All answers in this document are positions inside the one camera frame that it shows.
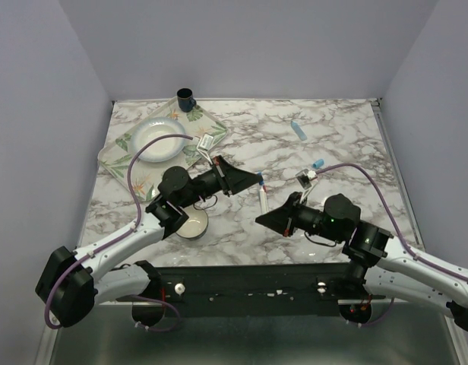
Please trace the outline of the small blue pen cap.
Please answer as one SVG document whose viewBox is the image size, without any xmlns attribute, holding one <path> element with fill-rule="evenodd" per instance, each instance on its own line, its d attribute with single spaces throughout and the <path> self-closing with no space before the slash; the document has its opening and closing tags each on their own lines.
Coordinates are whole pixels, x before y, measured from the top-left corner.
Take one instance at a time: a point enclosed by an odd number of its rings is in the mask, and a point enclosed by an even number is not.
<svg viewBox="0 0 468 365">
<path fill-rule="evenodd" d="M 263 178 L 262 172 L 257 172 L 257 175 L 259 176 L 259 181 L 258 181 L 259 186 L 264 186 L 264 178 Z"/>
</svg>

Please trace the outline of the white marker blue tip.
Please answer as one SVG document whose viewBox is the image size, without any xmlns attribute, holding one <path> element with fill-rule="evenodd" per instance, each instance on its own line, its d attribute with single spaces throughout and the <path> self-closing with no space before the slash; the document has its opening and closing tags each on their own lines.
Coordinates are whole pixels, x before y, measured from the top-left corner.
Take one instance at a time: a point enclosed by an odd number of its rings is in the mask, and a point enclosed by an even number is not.
<svg viewBox="0 0 468 365">
<path fill-rule="evenodd" d="M 259 200 L 261 206 L 261 213 L 266 214 L 269 211 L 268 201 L 267 201 L 267 191 L 265 186 L 260 186 L 259 189 Z"/>
</svg>

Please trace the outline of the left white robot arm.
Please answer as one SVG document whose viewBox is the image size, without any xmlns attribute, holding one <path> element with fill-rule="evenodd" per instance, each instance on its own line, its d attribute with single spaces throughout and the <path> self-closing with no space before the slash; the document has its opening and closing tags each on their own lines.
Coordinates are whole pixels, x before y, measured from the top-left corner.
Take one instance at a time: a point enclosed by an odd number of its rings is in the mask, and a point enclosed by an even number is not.
<svg viewBox="0 0 468 365">
<path fill-rule="evenodd" d="M 158 195 L 127 226 L 82 249 L 61 246 L 50 254 L 35 289 L 46 305 L 48 327 L 71 327 L 104 301 L 137 295 L 152 300 L 160 283 L 150 266 L 117 269 L 117 264 L 174 234 L 188 219 L 187 207 L 218 192 L 235 195 L 260 181 L 259 174 L 234 167 L 221 156 L 214 157 L 210 169 L 196 177 L 190 177 L 183 167 L 167 169 Z"/>
</svg>

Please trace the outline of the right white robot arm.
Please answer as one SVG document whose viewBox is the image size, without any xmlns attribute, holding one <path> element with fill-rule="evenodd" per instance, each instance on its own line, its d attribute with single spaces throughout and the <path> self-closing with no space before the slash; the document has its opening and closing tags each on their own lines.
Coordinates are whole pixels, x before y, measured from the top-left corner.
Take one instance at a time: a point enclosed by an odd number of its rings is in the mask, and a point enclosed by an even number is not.
<svg viewBox="0 0 468 365">
<path fill-rule="evenodd" d="M 335 285 L 345 298 L 383 296 L 426 304 L 468 332 L 468 269 L 459 268 L 411 246 L 389 231 L 362 221 L 361 210 L 342 194 L 327 198 L 322 210 L 310 208 L 299 192 L 272 211 L 256 217 L 284 237 L 301 230 L 343 246 L 349 258 Z"/>
</svg>

